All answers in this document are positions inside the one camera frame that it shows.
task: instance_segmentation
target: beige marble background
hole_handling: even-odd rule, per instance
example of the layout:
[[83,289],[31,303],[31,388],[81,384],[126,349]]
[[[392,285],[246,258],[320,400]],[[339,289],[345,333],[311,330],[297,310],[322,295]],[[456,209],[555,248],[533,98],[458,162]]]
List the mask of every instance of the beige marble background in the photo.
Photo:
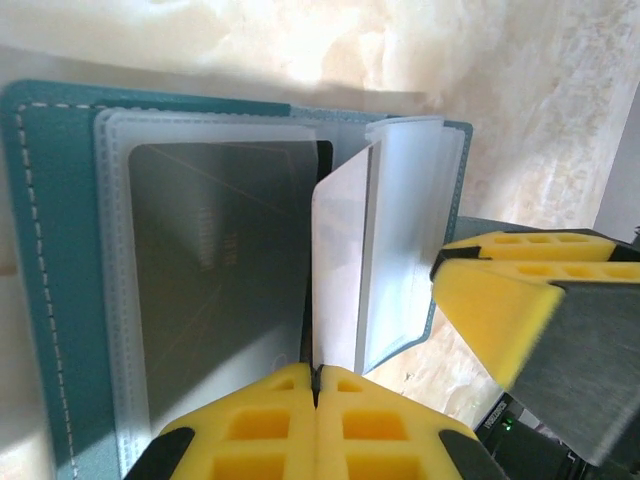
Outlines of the beige marble background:
[[[639,29],[636,0],[3,0],[0,83],[443,113],[475,127],[462,213],[590,226],[640,78]],[[2,172],[0,272],[15,264]],[[497,393],[440,313],[431,339],[369,377],[470,424]],[[0,478],[29,478],[43,436],[27,433]]]

